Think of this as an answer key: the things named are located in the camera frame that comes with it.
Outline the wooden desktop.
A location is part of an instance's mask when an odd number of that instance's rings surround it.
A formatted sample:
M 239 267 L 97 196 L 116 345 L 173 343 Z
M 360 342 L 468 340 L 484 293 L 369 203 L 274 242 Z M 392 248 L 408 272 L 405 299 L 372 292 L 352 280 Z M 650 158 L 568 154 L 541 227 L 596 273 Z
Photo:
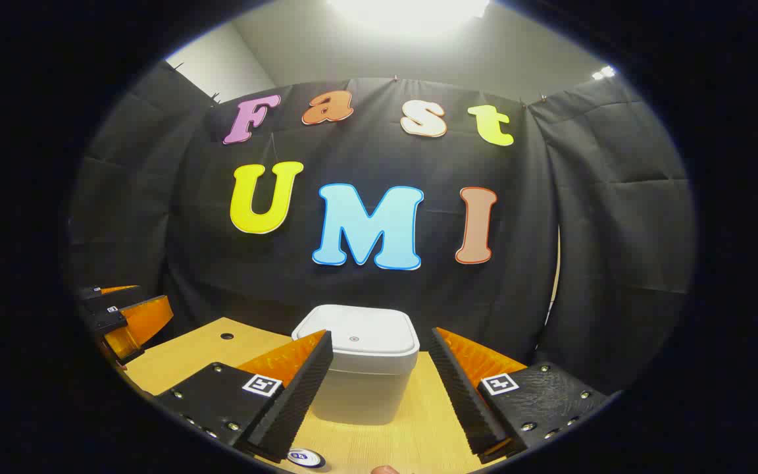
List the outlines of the wooden desktop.
M 157 395 L 208 363 L 237 366 L 289 342 L 289 336 L 220 318 L 148 348 L 129 364 L 127 373 L 141 389 Z M 326 462 L 316 469 L 289 461 L 278 464 L 297 474 L 370 474 L 381 465 L 398 474 L 470 474 L 484 468 L 467 444 L 427 352 L 418 354 L 391 423 L 339 424 L 310 411 L 293 446 L 315 451 Z

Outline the black backdrop cloth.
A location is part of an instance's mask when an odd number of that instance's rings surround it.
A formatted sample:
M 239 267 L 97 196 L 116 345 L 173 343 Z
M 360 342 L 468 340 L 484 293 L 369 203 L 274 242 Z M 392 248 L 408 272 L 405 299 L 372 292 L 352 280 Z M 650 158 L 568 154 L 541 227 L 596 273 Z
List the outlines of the black backdrop cloth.
M 689 180 L 665 127 L 622 80 L 524 105 L 415 79 L 286 85 L 249 141 L 242 98 L 215 104 L 160 64 L 84 157 L 68 219 L 78 287 L 166 294 L 170 337 L 226 316 L 291 332 L 324 303 L 400 310 L 595 389 L 632 383 L 679 319 L 697 253 Z M 424 192 L 412 271 L 312 261 L 325 185 L 367 211 Z

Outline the blue pop can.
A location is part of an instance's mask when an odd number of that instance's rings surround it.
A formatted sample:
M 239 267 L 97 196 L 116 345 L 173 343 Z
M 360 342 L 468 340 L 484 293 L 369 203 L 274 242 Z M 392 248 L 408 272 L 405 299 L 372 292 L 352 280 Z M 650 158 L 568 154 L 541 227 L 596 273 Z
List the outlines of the blue pop can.
M 324 456 L 318 452 L 308 449 L 291 449 L 287 453 L 287 460 L 293 464 L 303 466 L 307 469 L 319 469 L 327 465 Z

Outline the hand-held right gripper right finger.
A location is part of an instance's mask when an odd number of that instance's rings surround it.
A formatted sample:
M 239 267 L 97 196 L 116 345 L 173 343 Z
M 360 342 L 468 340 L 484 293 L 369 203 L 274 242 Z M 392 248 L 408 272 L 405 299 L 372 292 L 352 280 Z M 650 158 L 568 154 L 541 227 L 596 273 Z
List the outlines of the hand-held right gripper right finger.
M 444 328 L 431 330 L 430 356 L 484 464 L 551 444 L 610 402 L 555 363 L 526 365 Z

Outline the large ceiling light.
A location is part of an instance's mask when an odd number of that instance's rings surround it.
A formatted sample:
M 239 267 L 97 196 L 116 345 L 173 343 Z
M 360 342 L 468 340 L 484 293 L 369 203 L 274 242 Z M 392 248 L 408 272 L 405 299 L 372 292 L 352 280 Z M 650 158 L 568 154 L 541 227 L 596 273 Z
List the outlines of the large ceiling light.
M 491 0 L 325 0 L 338 15 L 381 31 L 442 31 L 482 19 Z

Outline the white desktop garbage bin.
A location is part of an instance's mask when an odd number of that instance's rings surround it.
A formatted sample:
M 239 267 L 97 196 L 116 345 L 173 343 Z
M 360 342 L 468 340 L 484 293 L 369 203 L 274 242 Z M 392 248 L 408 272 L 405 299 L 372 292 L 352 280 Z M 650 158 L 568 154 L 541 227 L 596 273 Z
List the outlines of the white desktop garbage bin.
M 316 306 L 291 332 L 332 335 L 333 361 L 312 402 L 321 420 L 384 425 L 396 417 L 417 363 L 419 339 L 407 314 L 343 304 Z

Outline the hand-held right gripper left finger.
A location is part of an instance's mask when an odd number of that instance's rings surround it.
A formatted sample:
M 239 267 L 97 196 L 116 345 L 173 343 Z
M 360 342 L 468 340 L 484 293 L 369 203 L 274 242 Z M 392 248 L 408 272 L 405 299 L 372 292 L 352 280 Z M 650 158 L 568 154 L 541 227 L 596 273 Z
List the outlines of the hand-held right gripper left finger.
M 319 330 L 238 366 L 209 363 L 153 399 L 214 441 L 278 463 L 333 358 L 333 335 Z

